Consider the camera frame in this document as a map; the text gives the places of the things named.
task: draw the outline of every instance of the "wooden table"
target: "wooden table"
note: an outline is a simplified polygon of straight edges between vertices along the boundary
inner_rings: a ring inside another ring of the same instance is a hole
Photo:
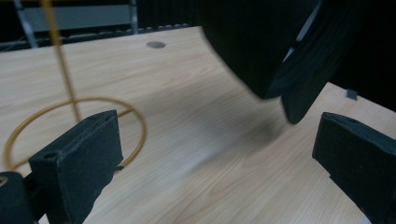
[[[151,49],[149,41],[164,49]],[[200,28],[64,46],[79,97],[136,105],[148,122],[137,159],[115,175],[86,223],[364,223],[358,207],[311,158],[320,115],[334,112],[396,136],[396,114],[328,84],[289,125],[280,102],[261,101],[224,66]],[[37,110],[65,99],[52,48],[0,54],[0,145]],[[84,116],[114,108],[81,104]],[[23,158],[74,125],[70,107],[35,121],[17,141]],[[120,119],[124,155],[138,141]],[[1,170],[5,170],[1,161]],[[20,171],[27,174],[28,167]]]

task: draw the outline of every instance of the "yellow wire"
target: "yellow wire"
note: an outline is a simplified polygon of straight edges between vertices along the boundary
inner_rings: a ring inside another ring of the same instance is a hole
[[[49,23],[49,38],[52,45],[55,47],[55,53],[58,58],[58,64],[61,68],[61,74],[64,78],[64,84],[66,86],[67,94],[69,100],[72,102],[73,113],[75,115],[76,123],[81,121],[81,115],[79,114],[76,95],[73,88],[72,81],[69,76],[69,71],[67,70],[66,61],[64,60],[64,53],[62,52],[62,40],[59,38],[59,30],[56,25],[55,15],[52,10],[52,3],[50,0],[40,0],[40,4],[44,9],[46,14],[47,22]]]

